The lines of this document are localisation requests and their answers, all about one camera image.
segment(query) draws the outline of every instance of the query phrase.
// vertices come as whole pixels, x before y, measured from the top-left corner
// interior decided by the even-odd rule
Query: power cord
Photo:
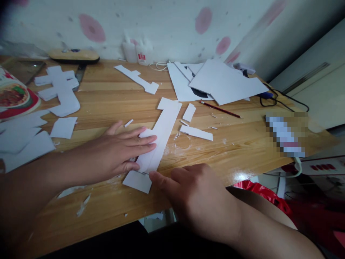
[[[297,174],[294,174],[292,176],[281,176],[281,175],[276,175],[276,174],[268,174],[268,173],[264,173],[266,175],[270,175],[270,176],[276,176],[276,177],[284,177],[284,178],[295,178],[298,177],[301,173],[302,173],[302,162],[299,158],[294,158],[295,163],[298,164],[298,172]]]
[[[166,62],[157,62],[156,64],[155,63],[151,63],[149,65],[150,68],[152,68],[153,70],[156,70],[156,71],[168,71],[168,65]]]

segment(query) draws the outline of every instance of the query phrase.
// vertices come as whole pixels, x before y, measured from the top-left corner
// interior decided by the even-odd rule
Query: white glue bottle
[[[147,40],[140,39],[139,44],[136,46],[138,63],[140,65],[150,65],[153,63],[153,46]]]
[[[126,41],[122,43],[123,51],[125,53],[126,60],[129,63],[136,63],[138,62],[137,59],[137,51],[135,49],[135,45],[130,42],[129,37],[125,36]]]

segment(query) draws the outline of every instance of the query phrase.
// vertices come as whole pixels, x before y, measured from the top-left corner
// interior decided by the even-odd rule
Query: pencil
[[[232,116],[235,116],[235,117],[237,117],[237,118],[243,119],[243,117],[240,116],[240,115],[237,115],[237,114],[235,114],[235,113],[229,112],[229,111],[227,111],[227,110],[223,110],[223,109],[221,109],[221,108],[218,108],[218,107],[213,106],[213,105],[211,105],[211,104],[205,103],[205,102],[203,102],[203,101],[200,101],[200,103],[202,103],[202,104],[204,104],[204,105],[207,105],[208,107],[215,108],[216,110],[220,110],[220,111],[222,111],[222,112],[225,112],[225,113],[227,113],[227,114],[230,114],[230,115],[232,115]]]

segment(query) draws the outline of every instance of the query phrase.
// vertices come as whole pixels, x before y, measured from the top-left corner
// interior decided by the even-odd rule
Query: wooden desk surface
[[[50,60],[46,62],[48,66],[57,65]],[[144,80],[159,84],[156,94],[145,93],[140,85],[115,70],[114,66],[118,64],[123,64],[131,71],[138,70]],[[62,65],[63,71],[76,70],[77,67]],[[46,88],[36,87],[33,83],[29,87],[33,91]],[[167,71],[158,72],[138,64],[111,60],[101,60],[95,65],[87,66],[79,91],[75,94],[81,108],[70,116],[77,116],[78,124],[71,140],[53,139],[60,142],[60,145],[56,146],[57,152],[96,138],[118,120],[126,123],[134,119],[126,130],[143,125],[152,129],[161,113],[157,110],[161,97],[176,100]],[[287,99],[284,102],[293,106]],[[197,101],[192,102],[197,109],[190,126],[212,132],[212,142],[189,137],[183,133],[176,138],[181,126],[180,120],[188,103],[183,102],[158,168],[164,175],[168,176],[174,167],[208,163],[224,185],[229,186],[293,161],[291,158],[281,158],[279,154],[267,154],[265,151],[267,142],[263,116],[267,111],[283,111],[281,106],[261,107],[258,97],[223,106],[224,109],[244,117],[238,119],[210,109]],[[48,102],[42,101],[39,109],[47,109],[58,104],[57,98]],[[50,113],[43,119],[48,123],[42,128],[50,133],[57,117]],[[325,131],[310,134],[309,138],[312,153],[335,143],[335,139]],[[18,244],[18,256],[33,258],[47,254],[171,207],[164,195],[153,187],[149,194],[145,194],[122,185],[124,177],[125,175],[120,175],[78,190],[64,198],[54,198],[38,215],[31,230]],[[78,218],[76,213],[89,194],[91,198],[87,207]]]

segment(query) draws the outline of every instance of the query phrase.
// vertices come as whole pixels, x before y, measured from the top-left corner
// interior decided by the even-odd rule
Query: white wall
[[[61,48],[63,41],[70,48],[92,47],[101,58],[118,59],[124,57],[121,43],[127,33],[137,41],[146,36],[155,48],[156,61],[194,63],[212,57],[225,60],[274,0],[22,2],[8,9],[2,28],[6,41],[31,43],[44,51]],[[83,23],[81,14],[96,21]]]
[[[124,32],[132,39],[147,36],[155,61],[196,63],[208,58],[256,68],[266,80],[287,67],[305,46],[345,13],[344,0],[16,0],[3,15],[0,54],[35,56],[65,42],[71,48],[94,48],[101,58],[123,58]],[[203,8],[212,19],[207,31],[196,31]],[[105,40],[88,39],[79,15],[99,22]],[[220,44],[229,37],[229,46]]]
[[[270,26],[258,27],[260,34],[250,32],[250,44],[240,43],[236,62],[250,64],[263,79],[272,80],[344,14],[343,0],[290,0]]]

